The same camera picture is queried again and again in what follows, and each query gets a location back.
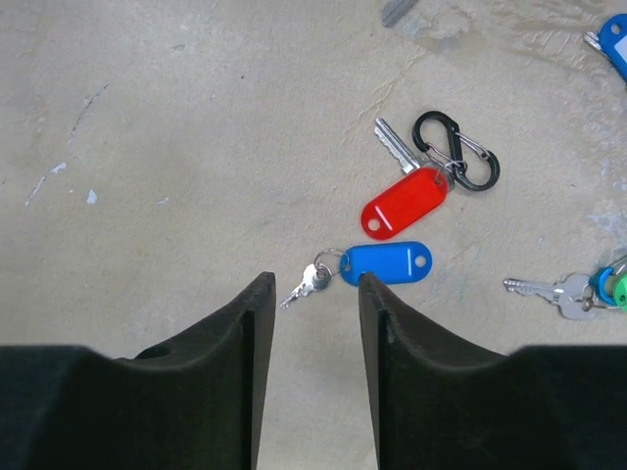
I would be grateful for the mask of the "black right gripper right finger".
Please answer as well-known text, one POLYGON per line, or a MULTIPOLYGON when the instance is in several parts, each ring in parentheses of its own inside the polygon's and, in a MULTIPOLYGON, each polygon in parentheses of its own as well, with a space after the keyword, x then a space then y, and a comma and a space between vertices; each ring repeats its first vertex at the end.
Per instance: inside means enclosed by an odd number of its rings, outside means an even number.
POLYGON ((501 355, 359 285, 362 349, 382 469, 622 469, 626 350, 530 346, 501 355))

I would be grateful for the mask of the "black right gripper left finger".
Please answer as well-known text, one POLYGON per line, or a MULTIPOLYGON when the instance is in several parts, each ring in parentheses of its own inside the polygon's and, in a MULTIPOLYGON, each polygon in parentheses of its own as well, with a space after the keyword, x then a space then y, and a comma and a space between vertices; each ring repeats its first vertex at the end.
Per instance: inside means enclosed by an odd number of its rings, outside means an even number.
POLYGON ((253 469, 275 278, 135 358, 83 346, 1 350, 5 469, 253 469))

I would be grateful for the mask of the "blue tag key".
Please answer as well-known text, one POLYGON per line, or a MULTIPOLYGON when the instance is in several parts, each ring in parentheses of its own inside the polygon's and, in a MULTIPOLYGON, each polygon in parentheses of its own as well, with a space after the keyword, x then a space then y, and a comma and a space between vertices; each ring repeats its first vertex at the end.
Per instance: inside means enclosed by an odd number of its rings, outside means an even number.
POLYGON ((346 250, 328 248, 305 267, 300 283, 279 307, 286 309, 300 298, 326 290, 336 276, 354 287, 367 273, 387 285, 409 284, 425 279, 432 266, 430 250, 417 241, 361 244, 346 250))
POLYGON ((626 19, 626 13, 614 15, 597 32, 587 31, 583 36, 584 42, 604 56, 623 80, 627 79, 626 19))

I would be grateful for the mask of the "green tag key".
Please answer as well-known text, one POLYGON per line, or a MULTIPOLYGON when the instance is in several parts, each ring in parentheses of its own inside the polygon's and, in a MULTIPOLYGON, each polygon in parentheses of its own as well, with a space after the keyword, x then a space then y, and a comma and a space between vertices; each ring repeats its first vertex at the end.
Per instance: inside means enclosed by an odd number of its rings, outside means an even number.
POLYGON ((595 319, 601 312, 618 312, 618 306, 604 303, 596 295, 590 278, 588 274, 571 273, 554 283, 507 278, 503 284, 508 292, 545 299, 557 306, 560 314, 569 320, 587 321, 595 319))

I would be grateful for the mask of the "teal carabiner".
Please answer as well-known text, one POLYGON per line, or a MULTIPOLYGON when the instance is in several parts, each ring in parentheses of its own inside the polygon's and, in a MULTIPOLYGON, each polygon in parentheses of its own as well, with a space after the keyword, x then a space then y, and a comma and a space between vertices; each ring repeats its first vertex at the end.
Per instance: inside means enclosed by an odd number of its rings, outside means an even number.
POLYGON ((626 257, 600 267, 591 277, 590 286, 604 305, 626 309, 626 257))

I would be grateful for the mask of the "red tag key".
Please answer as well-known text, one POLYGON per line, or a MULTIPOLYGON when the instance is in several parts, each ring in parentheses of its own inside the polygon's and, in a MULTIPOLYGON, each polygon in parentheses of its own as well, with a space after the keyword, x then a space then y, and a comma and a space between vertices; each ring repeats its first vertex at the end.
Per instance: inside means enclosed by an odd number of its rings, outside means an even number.
POLYGON ((375 120, 374 133, 404 173, 362 208, 362 229, 370 238, 383 241, 440 207, 455 182, 441 165, 417 156, 383 117, 375 120))

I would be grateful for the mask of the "black carabiner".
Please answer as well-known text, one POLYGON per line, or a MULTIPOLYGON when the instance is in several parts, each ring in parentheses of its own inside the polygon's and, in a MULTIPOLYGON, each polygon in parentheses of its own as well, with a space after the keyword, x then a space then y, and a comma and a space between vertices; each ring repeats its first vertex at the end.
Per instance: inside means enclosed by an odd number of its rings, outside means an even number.
POLYGON ((447 170, 453 179, 464 189, 473 192, 484 192, 493 188, 501 176, 501 165, 496 155, 461 133, 459 125, 451 117, 440 111, 428 111, 422 114, 414 122, 411 136, 417 149, 427 154, 434 151, 437 155, 445 159, 442 167, 447 170), (427 142, 421 133, 422 126, 428 121, 437 121, 445 129, 449 144, 449 153, 442 153, 439 149, 427 142), (489 177, 484 183, 473 182, 467 176, 467 162, 463 157, 462 147, 465 146, 476 154, 489 168, 489 177))

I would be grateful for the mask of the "black tag key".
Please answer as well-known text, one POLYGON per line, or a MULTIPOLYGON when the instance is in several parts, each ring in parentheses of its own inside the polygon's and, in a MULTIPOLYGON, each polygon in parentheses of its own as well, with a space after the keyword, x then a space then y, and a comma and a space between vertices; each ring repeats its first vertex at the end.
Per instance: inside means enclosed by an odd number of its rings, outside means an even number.
POLYGON ((382 25, 393 27, 416 3, 416 0, 387 1, 381 11, 382 25))

